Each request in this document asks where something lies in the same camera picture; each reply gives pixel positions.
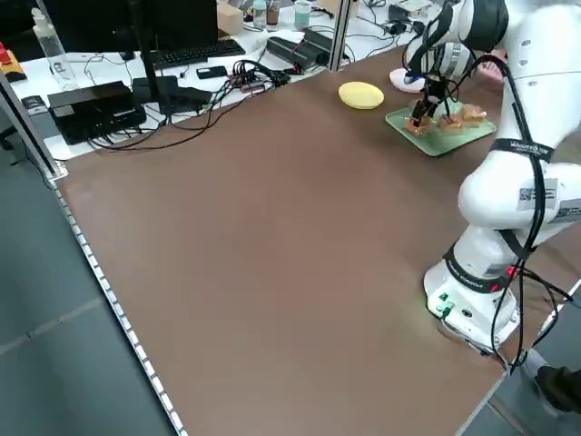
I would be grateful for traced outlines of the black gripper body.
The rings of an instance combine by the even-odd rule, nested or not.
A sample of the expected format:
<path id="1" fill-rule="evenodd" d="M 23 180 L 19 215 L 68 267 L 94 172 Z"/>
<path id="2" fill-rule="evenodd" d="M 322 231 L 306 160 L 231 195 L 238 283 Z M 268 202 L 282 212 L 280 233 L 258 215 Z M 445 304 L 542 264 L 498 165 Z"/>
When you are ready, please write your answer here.
<path id="1" fill-rule="evenodd" d="M 439 105 L 447 100 L 456 82 L 445 77 L 427 77 L 423 87 L 423 103 Z"/>

